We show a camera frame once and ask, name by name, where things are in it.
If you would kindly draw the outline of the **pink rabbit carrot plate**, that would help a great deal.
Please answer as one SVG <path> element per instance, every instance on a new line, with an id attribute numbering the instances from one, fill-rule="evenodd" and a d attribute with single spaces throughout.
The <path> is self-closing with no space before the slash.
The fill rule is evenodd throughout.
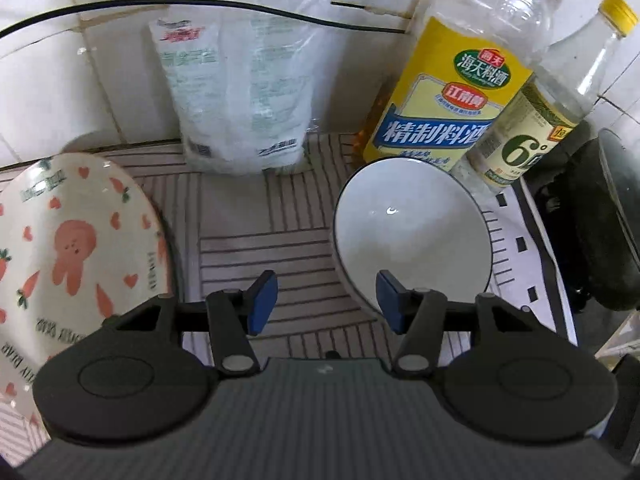
<path id="1" fill-rule="evenodd" d="M 162 222 L 134 179 L 96 155 L 40 160 L 1 192 L 1 399 L 34 424 L 40 368 L 171 289 Z"/>

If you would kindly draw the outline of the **clear vinegar bottle yellow cap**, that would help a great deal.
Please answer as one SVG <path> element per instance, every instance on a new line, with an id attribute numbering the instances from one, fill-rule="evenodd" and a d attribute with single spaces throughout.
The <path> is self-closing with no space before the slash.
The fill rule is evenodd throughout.
<path id="1" fill-rule="evenodd" d="M 477 195 L 498 194 L 517 181 L 590 113 L 611 58 L 638 21 L 625 0 L 602 0 L 587 24 L 552 44 L 451 174 Z"/>

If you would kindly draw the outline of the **striped grey table mat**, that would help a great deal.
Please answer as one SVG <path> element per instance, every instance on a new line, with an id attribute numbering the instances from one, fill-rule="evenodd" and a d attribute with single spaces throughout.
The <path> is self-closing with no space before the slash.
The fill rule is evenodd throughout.
<path id="1" fill-rule="evenodd" d="M 177 245 L 186 274 L 181 288 L 189 299 L 247 284 L 260 266 L 277 272 L 278 312 L 260 353 L 316 356 L 337 349 L 377 356 L 390 350 L 390 332 L 357 309 L 331 263 L 332 202 L 349 174 L 349 136 L 312 134 L 299 169 L 260 177 L 200 174 L 186 166 L 175 143 L 119 148 L 105 158 L 160 210 Z M 564 284 L 528 185 L 497 195 L 482 211 L 494 251 L 490 290 L 525 301 L 574 338 Z"/>

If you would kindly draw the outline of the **yellow label cooking wine bottle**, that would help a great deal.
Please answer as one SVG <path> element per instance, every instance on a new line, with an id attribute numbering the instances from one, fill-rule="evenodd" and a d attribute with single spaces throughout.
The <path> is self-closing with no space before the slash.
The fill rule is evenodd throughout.
<path id="1" fill-rule="evenodd" d="M 554 0 L 421 0 L 402 71 L 384 84 L 354 159 L 450 170 L 526 83 L 552 36 Z"/>

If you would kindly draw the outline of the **black wok with lid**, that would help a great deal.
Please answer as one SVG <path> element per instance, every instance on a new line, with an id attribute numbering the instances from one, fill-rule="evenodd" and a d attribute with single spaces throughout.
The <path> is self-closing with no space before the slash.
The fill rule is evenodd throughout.
<path id="1" fill-rule="evenodd" d="M 639 307 L 639 147 L 581 122 L 526 178 L 570 306 Z"/>

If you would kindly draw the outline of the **white plastic salt bag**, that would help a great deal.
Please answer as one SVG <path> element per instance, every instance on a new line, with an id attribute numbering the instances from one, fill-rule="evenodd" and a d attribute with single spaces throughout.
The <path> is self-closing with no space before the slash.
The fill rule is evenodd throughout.
<path id="1" fill-rule="evenodd" d="M 304 158 L 331 0 L 171 6 L 149 31 L 186 160 L 216 174 L 292 169 Z"/>

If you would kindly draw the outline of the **white bowl black rim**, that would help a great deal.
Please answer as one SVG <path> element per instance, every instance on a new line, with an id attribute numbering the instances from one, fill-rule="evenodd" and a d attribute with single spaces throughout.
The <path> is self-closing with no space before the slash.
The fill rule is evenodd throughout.
<path id="1" fill-rule="evenodd" d="M 333 211 L 332 258 L 358 306 L 382 313 L 378 271 L 408 289 L 435 289 L 454 301 L 486 292 L 492 268 L 487 223 L 450 174 L 415 158 L 376 160 L 343 185 Z"/>

